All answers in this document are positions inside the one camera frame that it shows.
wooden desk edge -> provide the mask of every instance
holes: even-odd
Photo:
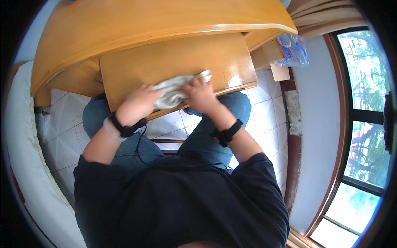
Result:
[[[241,90],[247,90],[247,89],[250,89],[250,88],[255,88],[257,85],[258,85],[258,81],[255,81],[255,82],[251,82],[251,83],[247,83],[247,84],[231,87],[231,88],[228,88],[228,89],[225,89],[225,90],[217,91],[217,92],[214,93],[214,95],[215,96],[222,96],[222,95],[234,92],[234,91],[241,91]],[[188,104],[181,103],[181,104],[179,104],[178,106],[176,106],[174,108],[169,108],[169,109],[166,109],[166,110],[158,110],[156,112],[153,112],[148,117],[146,117],[146,119],[148,121],[151,121],[151,120],[154,120],[154,119],[159,118],[161,116],[167,115],[169,113],[172,113],[172,112],[175,112],[177,110],[181,110],[181,109],[184,109],[184,108],[187,108],[187,107],[189,107]]]
[[[223,25],[214,25],[213,27],[204,27],[198,30],[193,30],[191,33],[178,33],[173,32],[171,35],[162,35],[158,38],[153,39],[137,39],[134,42],[131,42],[131,39],[124,39],[123,41],[117,40],[118,46],[116,46],[116,41],[114,42],[115,46],[110,47],[109,44],[104,44],[103,47],[94,47],[91,51],[87,50],[84,53],[78,53],[66,58],[63,61],[60,61],[57,65],[48,70],[45,70],[46,73],[43,74],[43,71],[38,70],[38,66],[40,64],[40,58],[36,58],[37,63],[33,65],[32,71],[32,81],[31,81],[31,96],[35,96],[38,90],[47,84],[55,75],[57,75],[63,69],[68,68],[71,65],[85,62],[91,58],[102,56],[107,53],[116,52],[120,50],[125,50],[137,46],[147,45],[151,43],[172,40],[177,38],[186,38],[192,36],[200,36],[200,35],[208,35],[208,34],[222,34],[222,33],[240,33],[240,32],[249,32],[260,29],[278,29],[280,32],[287,33],[296,33],[297,30],[293,27],[288,27],[283,24],[278,23],[263,23],[263,24],[223,24]]]

rag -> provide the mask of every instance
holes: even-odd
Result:
[[[204,80],[208,82],[212,77],[212,72],[206,70],[195,76],[177,76],[155,85],[153,90],[161,89],[163,90],[163,94],[157,99],[156,103],[154,104],[154,108],[158,110],[164,110],[178,106],[184,99],[188,98],[188,96],[179,90],[179,88],[181,88],[182,85],[189,83],[194,77],[203,77]]]

white tiled floor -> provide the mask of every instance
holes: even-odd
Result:
[[[251,115],[246,130],[260,144],[273,163],[276,179],[284,195],[287,176],[287,125],[279,82],[271,71],[257,71],[258,87],[244,90],[251,102]],[[43,153],[50,171],[66,198],[74,205],[73,170],[85,146],[90,141],[83,129],[82,114],[90,98],[51,90],[50,134],[44,141]],[[147,125],[150,139],[185,140],[201,117],[187,115],[183,110],[152,120]],[[177,150],[181,144],[157,144],[162,150]],[[231,167],[238,165],[233,157]]]
[[[90,141],[83,129],[83,109],[91,98],[51,90],[49,133],[43,140],[43,154],[52,176],[68,201],[74,206],[74,176],[79,157]]]

cardboard box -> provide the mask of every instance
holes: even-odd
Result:
[[[285,56],[277,39],[266,42],[250,53],[255,70],[270,69],[270,63],[284,60]]]
[[[272,62],[284,60],[285,56],[277,39],[271,40],[250,53],[255,71],[272,70],[274,81],[289,80],[288,67],[278,67]]]

window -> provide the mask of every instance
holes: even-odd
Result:
[[[353,94],[353,108],[383,111],[390,91],[380,47],[369,30],[337,34],[346,59]]]
[[[389,92],[386,64],[367,28],[334,32],[346,75],[348,133],[344,162],[330,198],[308,236],[326,248],[350,248],[360,239],[382,201],[390,171],[383,110]]]

